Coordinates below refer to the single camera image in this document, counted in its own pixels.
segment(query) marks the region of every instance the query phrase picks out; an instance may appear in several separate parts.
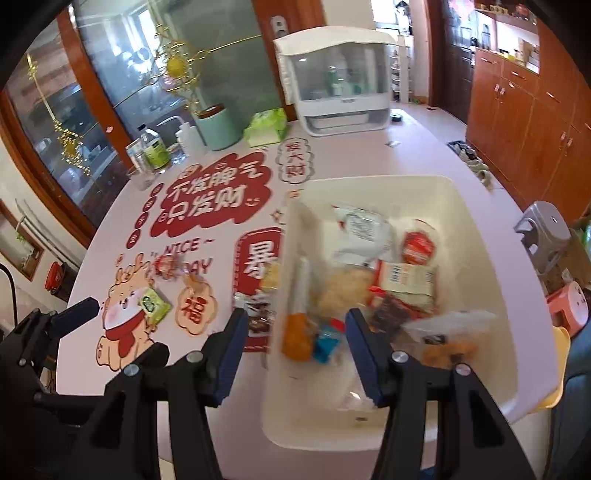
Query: glass door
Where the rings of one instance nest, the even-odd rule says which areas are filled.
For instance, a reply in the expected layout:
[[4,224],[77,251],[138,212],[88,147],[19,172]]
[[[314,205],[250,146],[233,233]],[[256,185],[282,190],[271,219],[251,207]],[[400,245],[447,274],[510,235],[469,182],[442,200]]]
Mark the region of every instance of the glass door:
[[[250,0],[75,0],[73,6],[93,67],[132,138],[141,124],[147,124],[170,144],[178,123],[158,127],[161,121],[178,115],[193,122],[186,92],[177,88],[174,62],[169,62],[170,56],[158,56],[170,39],[183,43],[176,66],[197,78],[192,90],[200,101],[198,110],[222,103],[236,126],[244,129],[254,113],[281,107],[261,37],[205,59],[199,59],[203,52],[197,54],[261,35]],[[166,31],[157,31],[157,25]]]
[[97,228],[127,182],[126,167],[90,111],[57,21],[31,44],[5,91],[41,168]]

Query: plastic bottle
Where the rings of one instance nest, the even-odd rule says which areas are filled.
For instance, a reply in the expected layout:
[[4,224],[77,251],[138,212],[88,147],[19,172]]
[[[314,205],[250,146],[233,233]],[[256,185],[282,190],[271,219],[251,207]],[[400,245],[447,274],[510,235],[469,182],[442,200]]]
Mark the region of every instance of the plastic bottle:
[[170,155],[164,142],[154,130],[146,128],[146,124],[138,127],[140,137],[144,143],[144,155],[154,168],[162,168],[170,162]]
[[205,143],[203,143],[203,139],[201,138],[201,134],[197,127],[191,126],[189,122],[184,122],[178,115],[168,117],[166,120],[162,120],[158,125],[165,124],[170,120],[178,121],[179,129],[175,135],[184,154],[191,160],[196,160],[205,155],[207,147],[205,146]]

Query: drawer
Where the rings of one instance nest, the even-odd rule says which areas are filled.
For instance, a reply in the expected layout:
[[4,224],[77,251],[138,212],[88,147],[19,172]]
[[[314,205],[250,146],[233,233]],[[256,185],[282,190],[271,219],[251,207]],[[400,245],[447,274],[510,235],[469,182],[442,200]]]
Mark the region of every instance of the drawer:
[[573,120],[574,100],[562,90],[555,90],[543,78],[539,80],[540,86],[536,98],[552,110],[559,118],[567,123]]
[[591,134],[591,88],[578,72],[579,98],[574,106],[574,127],[581,133]]
[[509,60],[503,60],[503,78],[520,86],[527,92],[535,95],[538,90],[538,76],[520,65]]
[[501,76],[502,57],[490,51],[476,49],[476,68]]

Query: cabinet door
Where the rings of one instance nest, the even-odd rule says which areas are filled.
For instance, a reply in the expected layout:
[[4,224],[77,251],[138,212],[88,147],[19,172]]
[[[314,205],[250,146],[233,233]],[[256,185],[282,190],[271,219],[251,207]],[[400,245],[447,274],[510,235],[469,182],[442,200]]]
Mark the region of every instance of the cabinet door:
[[567,142],[568,124],[539,100],[534,101],[530,125],[519,156],[515,187],[531,204],[546,191]]
[[534,98],[523,88],[501,79],[489,158],[510,181],[515,177],[533,103]]
[[476,60],[466,139],[488,157],[501,79],[498,74],[490,73],[486,65]]
[[591,200],[590,157],[591,132],[571,128],[558,170],[544,195],[567,223],[579,218]]

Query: table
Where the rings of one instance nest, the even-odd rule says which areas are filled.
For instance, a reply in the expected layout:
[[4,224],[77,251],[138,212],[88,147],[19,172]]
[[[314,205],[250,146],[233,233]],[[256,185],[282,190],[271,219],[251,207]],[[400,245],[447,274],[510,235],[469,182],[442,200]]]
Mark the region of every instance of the table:
[[[509,235],[513,226],[498,215],[486,189],[461,160],[412,117],[400,113],[404,121],[386,130],[323,138],[309,137],[293,122],[281,144],[251,149],[241,141],[225,151],[208,153],[204,170],[185,162],[162,174],[146,192],[128,184],[98,229],[72,291],[70,304],[93,296],[102,310],[99,317],[61,341],[57,391],[101,394],[121,366],[153,341],[168,345],[171,363],[199,349],[208,334],[224,327],[233,292],[254,292],[260,264],[279,253],[287,203],[314,179],[379,174],[441,174],[452,179],[487,246],[509,316],[523,319],[512,327],[514,335],[528,335],[532,319],[549,322],[531,263],[517,237]],[[166,251],[182,252],[192,269],[204,277],[206,302],[195,309],[183,295],[186,285],[182,280],[160,281],[157,288],[174,310],[151,332],[138,319],[129,298],[147,285],[148,263]],[[123,308],[125,299],[132,310]],[[190,321],[195,312],[200,315],[198,325]],[[224,477],[369,478],[376,451],[289,450],[264,436],[260,408],[265,343],[261,336],[249,338],[230,396],[220,408],[208,409]],[[522,355],[519,361],[531,367],[529,371],[551,372],[556,367],[551,355],[535,368],[528,364],[533,360],[520,352],[516,355]],[[545,374],[525,377],[518,373],[520,388],[534,389],[540,399],[556,387],[556,381]],[[534,407],[519,403],[519,398],[515,402],[515,418],[510,421]],[[159,454],[170,460],[164,404],[158,406],[158,434]],[[427,463],[433,461],[433,447],[428,445]]]

